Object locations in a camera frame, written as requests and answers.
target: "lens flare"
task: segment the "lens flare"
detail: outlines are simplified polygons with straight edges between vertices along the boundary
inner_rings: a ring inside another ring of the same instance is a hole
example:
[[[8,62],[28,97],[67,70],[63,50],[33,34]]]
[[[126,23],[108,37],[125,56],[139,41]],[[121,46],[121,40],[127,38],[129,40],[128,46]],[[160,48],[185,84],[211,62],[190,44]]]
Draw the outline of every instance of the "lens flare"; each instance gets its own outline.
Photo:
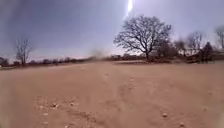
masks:
[[[128,13],[131,12],[132,8],[133,8],[133,1],[132,0],[128,0]]]

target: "bare tree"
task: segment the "bare tree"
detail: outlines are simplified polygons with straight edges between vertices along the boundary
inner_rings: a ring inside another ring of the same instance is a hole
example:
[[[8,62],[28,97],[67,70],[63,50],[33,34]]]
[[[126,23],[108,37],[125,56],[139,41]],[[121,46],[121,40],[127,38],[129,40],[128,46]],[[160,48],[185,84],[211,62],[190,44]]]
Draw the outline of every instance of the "bare tree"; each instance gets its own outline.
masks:
[[[192,54],[192,51],[196,53],[197,51],[200,50],[202,37],[203,36],[201,32],[193,32],[187,37],[188,47],[191,51],[191,54]]]
[[[156,17],[139,16],[127,20],[114,43],[127,51],[142,52],[149,60],[149,53],[159,41],[168,40],[171,25],[166,25]]]
[[[218,42],[222,46],[222,49],[224,49],[224,26],[220,26],[215,30],[215,33],[218,38]]]
[[[26,65],[27,59],[32,51],[31,43],[28,39],[18,40],[15,43],[16,59],[20,61],[22,66]]]
[[[178,53],[183,51],[184,56],[186,56],[186,43],[182,40],[178,40],[174,42],[175,48]]]

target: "sky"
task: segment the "sky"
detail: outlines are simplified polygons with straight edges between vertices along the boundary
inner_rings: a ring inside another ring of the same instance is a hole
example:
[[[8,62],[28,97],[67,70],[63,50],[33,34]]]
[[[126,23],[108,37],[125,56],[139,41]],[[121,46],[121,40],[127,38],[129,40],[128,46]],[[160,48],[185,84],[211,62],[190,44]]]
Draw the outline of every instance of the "sky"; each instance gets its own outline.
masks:
[[[87,57],[94,50],[122,54],[113,44],[127,18],[156,16],[173,26],[172,38],[201,31],[215,42],[224,25],[224,0],[0,0],[0,56],[14,58],[13,43],[27,38],[31,59]]]

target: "sandy soil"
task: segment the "sandy soil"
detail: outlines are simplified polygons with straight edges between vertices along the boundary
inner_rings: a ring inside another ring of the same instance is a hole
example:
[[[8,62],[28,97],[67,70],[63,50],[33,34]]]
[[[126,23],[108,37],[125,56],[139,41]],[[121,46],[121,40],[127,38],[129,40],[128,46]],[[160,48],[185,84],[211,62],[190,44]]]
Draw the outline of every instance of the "sandy soil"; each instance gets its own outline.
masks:
[[[1,128],[222,128],[224,62],[0,71]]]

